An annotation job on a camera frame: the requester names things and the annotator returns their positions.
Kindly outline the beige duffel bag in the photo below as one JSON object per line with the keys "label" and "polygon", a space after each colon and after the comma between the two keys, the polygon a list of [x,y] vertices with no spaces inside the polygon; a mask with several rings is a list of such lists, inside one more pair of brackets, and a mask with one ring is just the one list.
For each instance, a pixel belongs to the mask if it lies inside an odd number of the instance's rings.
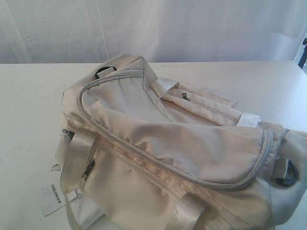
{"label": "beige duffel bag", "polygon": [[68,195],[124,230],[272,230],[307,189],[307,134],[121,55],[66,89],[56,160]]}

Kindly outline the white paper brand tag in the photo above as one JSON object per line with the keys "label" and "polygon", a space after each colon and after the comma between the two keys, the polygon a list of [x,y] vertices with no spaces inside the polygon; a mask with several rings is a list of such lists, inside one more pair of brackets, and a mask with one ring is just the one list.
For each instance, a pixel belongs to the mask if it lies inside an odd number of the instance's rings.
{"label": "white paper brand tag", "polygon": [[39,201],[45,217],[65,206],[65,197],[60,189],[59,179],[47,182],[38,191]]}

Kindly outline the dark stand at right edge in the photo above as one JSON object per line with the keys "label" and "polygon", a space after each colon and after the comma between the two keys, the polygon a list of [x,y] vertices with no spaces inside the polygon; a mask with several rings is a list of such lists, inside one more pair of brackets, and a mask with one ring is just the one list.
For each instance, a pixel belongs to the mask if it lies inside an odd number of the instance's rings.
{"label": "dark stand at right edge", "polygon": [[303,51],[303,54],[300,58],[300,61],[298,63],[298,66],[302,69],[307,61],[307,38],[305,37],[303,42],[302,42],[302,45],[304,46],[304,51]]}

